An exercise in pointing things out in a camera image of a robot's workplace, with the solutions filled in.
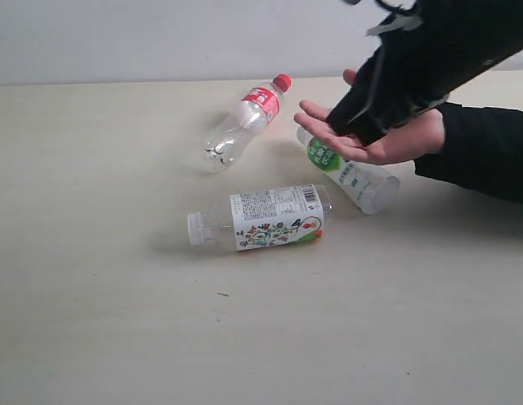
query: red bottle cap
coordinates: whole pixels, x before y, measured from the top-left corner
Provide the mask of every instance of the red bottle cap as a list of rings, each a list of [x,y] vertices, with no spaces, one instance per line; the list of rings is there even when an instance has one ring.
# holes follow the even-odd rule
[[[290,78],[287,74],[279,74],[276,78],[272,80],[272,82],[283,91],[283,93],[287,92],[290,87],[292,87],[292,78]]]

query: bottle label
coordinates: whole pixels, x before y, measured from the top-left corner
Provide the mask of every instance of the bottle label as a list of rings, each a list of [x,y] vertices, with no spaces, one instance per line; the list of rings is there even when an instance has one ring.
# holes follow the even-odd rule
[[[243,98],[243,101],[258,104],[267,114],[267,123],[271,122],[280,112],[280,101],[277,95],[264,87],[255,87]]]
[[[361,170],[358,165],[333,152],[329,147],[312,138],[307,147],[310,161],[333,179],[356,202],[361,200],[364,192],[375,185],[370,173]]]
[[[238,251],[321,238],[323,206],[313,185],[229,197]]]

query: hand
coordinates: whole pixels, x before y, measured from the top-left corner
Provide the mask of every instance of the hand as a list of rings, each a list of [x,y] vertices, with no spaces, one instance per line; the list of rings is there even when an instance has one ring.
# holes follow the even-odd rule
[[[355,80],[353,70],[344,71],[350,86]],[[391,129],[382,139],[364,147],[356,137],[338,137],[326,124],[329,109],[303,100],[299,106],[305,113],[295,114],[294,120],[315,138],[343,158],[373,165],[393,165],[424,156],[438,154],[445,142],[443,117],[437,110],[424,112],[406,126]]]

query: plastic bottle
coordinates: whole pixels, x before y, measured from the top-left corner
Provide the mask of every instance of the plastic bottle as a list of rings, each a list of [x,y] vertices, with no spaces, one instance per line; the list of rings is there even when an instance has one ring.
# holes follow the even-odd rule
[[[204,150],[209,171],[226,170],[239,159],[252,139],[278,115],[284,93],[291,85],[292,79],[287,74],[279,74],[272,82],[258,84],[208,134]]]
[[[234,194],[206,213],[189,214],[188,235],[192,245],[226,251],[318,240],[331,209],[326,188],[313,184]]]
[[[400,181],[387,170],[344,159],[302,127],[297,130],[297,139],[307,147],[309,160],[335,181],[363,213],[378,213],[395,200]]]

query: black jacket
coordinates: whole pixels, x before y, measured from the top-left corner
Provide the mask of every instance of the black jacket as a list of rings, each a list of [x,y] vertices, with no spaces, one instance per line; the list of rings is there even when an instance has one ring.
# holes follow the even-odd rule
[[[445,145],[415,159],[417,175],[523,203],[523,112],[444,103]]]

